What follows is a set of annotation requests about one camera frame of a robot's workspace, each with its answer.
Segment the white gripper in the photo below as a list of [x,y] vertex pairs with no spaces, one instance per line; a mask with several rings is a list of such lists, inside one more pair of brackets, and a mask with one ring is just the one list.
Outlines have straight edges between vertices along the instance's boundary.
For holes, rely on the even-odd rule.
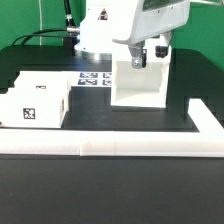
[[132,67],[145,68],[144,40],[161,34],[155,56],[165,58],[173,36],[171,30],[186,24],[189,11],[190,0],[112,0],[112,40],[130,45]]

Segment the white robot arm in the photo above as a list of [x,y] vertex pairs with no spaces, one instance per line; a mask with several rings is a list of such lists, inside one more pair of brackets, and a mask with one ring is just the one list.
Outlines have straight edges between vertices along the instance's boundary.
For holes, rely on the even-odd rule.
[[172,31],[186,24],[190,0],[86,0],[76,53],[111,60],[112,44],[127,45],[134,68],[146,66],[145,41],[158,36],[155,56],[168,55]]

